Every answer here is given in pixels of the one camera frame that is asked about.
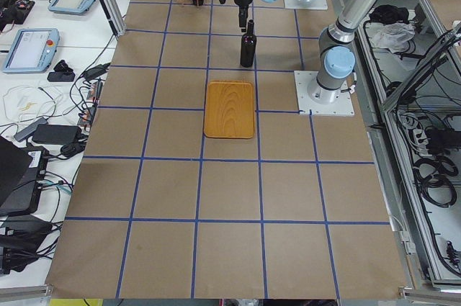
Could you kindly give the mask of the white crumpled cloth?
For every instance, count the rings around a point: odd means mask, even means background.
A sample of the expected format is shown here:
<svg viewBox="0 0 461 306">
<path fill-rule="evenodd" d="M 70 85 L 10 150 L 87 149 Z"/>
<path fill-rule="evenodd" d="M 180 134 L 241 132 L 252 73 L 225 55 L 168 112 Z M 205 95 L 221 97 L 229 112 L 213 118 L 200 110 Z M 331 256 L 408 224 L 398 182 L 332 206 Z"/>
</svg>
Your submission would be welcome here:
<svg viewBox="0 0 461 306">
<path fill-rule="evenodd" d="M 398 22 L 381 27 L 372 36 L 370 42 L 374 48 L 388 49 L 392 53 L 403 52 L 414 36 L 415 28 L 413 25 Z"/>
</svg>

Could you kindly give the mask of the black laptop computer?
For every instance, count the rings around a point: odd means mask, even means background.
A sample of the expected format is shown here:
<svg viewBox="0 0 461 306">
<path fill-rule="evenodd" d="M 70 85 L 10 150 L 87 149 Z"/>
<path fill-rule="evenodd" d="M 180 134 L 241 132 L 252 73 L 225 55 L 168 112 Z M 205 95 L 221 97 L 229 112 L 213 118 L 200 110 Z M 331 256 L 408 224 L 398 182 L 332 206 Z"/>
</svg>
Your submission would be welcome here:
<svg viewBox="0 0 461 306">
<path fill-rule="evenodd" d="M 35 212 L 45 177 L 48 150 L 41 146 L 19 148 L 1 138 L 1 216 Z"/>
</svg>

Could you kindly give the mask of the small black stand device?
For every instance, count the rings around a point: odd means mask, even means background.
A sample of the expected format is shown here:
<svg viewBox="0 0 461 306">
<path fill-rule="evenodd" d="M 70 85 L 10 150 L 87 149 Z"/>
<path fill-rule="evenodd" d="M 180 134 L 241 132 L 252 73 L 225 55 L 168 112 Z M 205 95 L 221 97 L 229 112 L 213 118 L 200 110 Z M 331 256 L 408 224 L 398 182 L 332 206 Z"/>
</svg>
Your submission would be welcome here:
<svg viewBox="0 0 461 306">
<path fill-rule="evenodd" d="M 73 82 L 74 79 L 75 73 L 65 60 L 60 60 L 47 77 L 49 82 Z"/>
</svg>

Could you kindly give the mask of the black power adapter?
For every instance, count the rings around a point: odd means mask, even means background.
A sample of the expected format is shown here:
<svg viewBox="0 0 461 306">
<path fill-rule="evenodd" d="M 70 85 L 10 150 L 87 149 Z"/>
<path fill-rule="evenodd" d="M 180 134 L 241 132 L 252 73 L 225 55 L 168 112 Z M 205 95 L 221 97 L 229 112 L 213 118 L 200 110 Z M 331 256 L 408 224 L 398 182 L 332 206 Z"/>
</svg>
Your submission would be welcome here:
<svg viewBox="0 0 461 306">
<path fill-rule="evenodd" d="M 32 141 L 39 144 L 65 145 L 81 136 L 81 128 L 72 125 L 38 125 Z"/>
</svg>

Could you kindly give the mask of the wooden tray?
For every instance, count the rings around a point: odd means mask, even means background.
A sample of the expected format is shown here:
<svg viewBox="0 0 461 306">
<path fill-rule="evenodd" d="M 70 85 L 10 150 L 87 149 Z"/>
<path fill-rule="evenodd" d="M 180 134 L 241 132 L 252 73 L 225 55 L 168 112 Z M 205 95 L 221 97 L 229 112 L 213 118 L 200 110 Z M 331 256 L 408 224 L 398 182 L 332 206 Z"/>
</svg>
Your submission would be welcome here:
<svg viewBox="0 0 461 306">
<path fill-rule="evenodd" d="M 255 134 L 254 85 L 213 80 L 206 91 L 204 134 L 208 138 L 250 139 Z"/>
</svg>

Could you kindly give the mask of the blue teach pendant lower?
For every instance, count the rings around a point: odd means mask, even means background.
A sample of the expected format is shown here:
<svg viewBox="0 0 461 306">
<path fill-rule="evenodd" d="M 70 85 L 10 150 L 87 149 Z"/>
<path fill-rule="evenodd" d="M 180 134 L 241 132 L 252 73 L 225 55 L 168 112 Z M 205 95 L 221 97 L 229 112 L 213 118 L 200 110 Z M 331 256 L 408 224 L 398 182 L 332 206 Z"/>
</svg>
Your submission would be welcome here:
<svg viewBox="0 0 461 306">
<path fill-rule="evenodd" d="M 20 29 L 9 49 L 2 71 L 41 73 L 50 66 L 60 40 L 56 28 Z"/>
</svg>

